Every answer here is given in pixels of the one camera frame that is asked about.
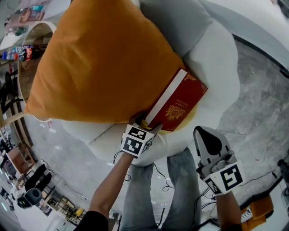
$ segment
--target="book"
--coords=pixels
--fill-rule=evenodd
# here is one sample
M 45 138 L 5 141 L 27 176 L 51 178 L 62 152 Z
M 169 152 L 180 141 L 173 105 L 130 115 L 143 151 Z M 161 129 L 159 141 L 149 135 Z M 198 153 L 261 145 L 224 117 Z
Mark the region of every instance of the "book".
M 196 106 L 208 88 L 191 73 L 180 69 L 152 105 L 145 118 L 149 128 L 163 124 L 162 130 L 173 132 Z

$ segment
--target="gray jeans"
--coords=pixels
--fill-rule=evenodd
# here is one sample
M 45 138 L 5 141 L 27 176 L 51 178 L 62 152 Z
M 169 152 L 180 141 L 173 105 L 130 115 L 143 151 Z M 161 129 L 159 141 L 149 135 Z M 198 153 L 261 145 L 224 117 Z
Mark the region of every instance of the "gray jeans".
M 200 196 L 195 162 L 188 148 L 176 156 L 168 157 L 167 162 L 175 192 L 161 230 L 189 231 L 192 225 L 200 224 L 200 200 L 193 223 L 195 200 Z M 134 165 L 130 167 L 131 180 L 124 203 L 121 231 L 158 230 L 150 198 L 153 171 L 154 164 L 146 167 Z

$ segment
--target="white armchair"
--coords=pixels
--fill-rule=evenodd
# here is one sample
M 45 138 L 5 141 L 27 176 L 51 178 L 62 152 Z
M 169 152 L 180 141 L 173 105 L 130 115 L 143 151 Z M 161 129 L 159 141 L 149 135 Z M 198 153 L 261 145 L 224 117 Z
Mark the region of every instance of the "white armchair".
M 136 0 L 133 2 L 142 8 L 143 4 L 149 1 L 140 1 L 141 4 Z M 184 0 L 182 4 L 178 5 L 178 7 L 185 7 L 186 9 L 200 7 L 199 2 L 195 0 Z M 170 10 L 169 7 L 163 8 L 162 13 L 168 16 L 170 12 L 164 12 L 166 10 Z M 186 26 L 186 28 L 182 28 L 182 32 L 185 33 L 184 36 L 191 36 L 195 34 L 194 22 L 182 23 L 182 20 L 187 18 L 191 18 L 191 16 L 184 15 L 182 17 L 182 14 L 177 16 L 178 23 Z M 198 103 L 196 113 L 187 126 L 169 134 L 159 134 L 149 151 L 135 159 L 133 164 L 146 166 L 161 157 L 173 156 L 183 151 L 193 140 L 193 130 L 197 125 L 216 128 L 224 111 L 238 99 L 240 82 L 237 73 L 238 52 L 234 38 L 220 23 L 211 18 L 209 18 L 209 21 L 209 25 L 203 28 L 200 38 L 196 41 L 197 43 L 188 50 L 185 49 L 183 44 L 181 46 L 176 43 L 172 44 L 170 42 L 172 38 L 163 33 L 174 50 L 177 50 L 178 47 L 182 48 L 181 52 L 183 54 L 177 53 L 209 90 Z M 159 28 L 162 27 L 162 25 L 158 25 L 158 23 L 162 23 L 162 19 L 154 23 Z M 71 135 L 87 144 L 95 156 L 109 161 L 120 150 L 121 136 L 126 128 L 126 124 L 96 124 L 71 121 L 62 121 L 62 125 Z

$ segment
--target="black sleeve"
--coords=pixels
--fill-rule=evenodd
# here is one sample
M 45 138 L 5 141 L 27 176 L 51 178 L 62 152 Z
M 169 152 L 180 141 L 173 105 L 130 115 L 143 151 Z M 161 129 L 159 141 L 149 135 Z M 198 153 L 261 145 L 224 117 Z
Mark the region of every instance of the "black sleeve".
M 226 229 L 225 231 L 242 231 L 241 225 L 233 225 L 230 228 Z
M 88 211 L 75 229 L 75 231 L 83 230 L 108 231 L 108 220 L 101 213 Z

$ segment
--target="marble floor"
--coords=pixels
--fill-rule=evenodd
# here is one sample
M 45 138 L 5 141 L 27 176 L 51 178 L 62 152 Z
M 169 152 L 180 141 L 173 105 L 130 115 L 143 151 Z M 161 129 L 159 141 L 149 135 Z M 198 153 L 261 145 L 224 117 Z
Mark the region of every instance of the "marble floor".
M 276 162 L 287 155 L 289 148 L 289 80 L 279 73 L 275 64 L 256 51 L 238 42 L 237 47 L 241 94 L 224 112 L 218 129 L 226 135 L 237 158 L 242 161 L 247 180 L 269 171 L 275 171 L 279 176 Z M 75 205 L 87 209 L 96 187 L 111 170 L 112 161 L 97 159 L 84 143 L 68 134 L 58 120 L 41 123 L 33 116 L 26 116 L 25 121 L 35 154 L 65 179 L 53 177 L 56 189 Z M 165 159 L 158 160 L 156 164 L 158 162 L 164 163 Z M 166 168 L 162 168 L 161 172 L 168 176 Z M 239 187 L 235 191 L 238 202 L 242 203 L 252 194 L 268 189 L 274 181 L 272 175 L 267 175 Z M 156 220 L 163 207 L 166 208 L 165 214 L 168 212 L 173 196 L 173 189 L 162 191 L 164 186 L 164 178 L 154 171 L 151 197 Z M 206 185 L 200 182 L 201 191 L 205 188 Z M 127 182 L 114 205 L 116 211 L 121 211 L 126 189 Z M 205 217 L 210 216 L 212 208 L 206 207 Z

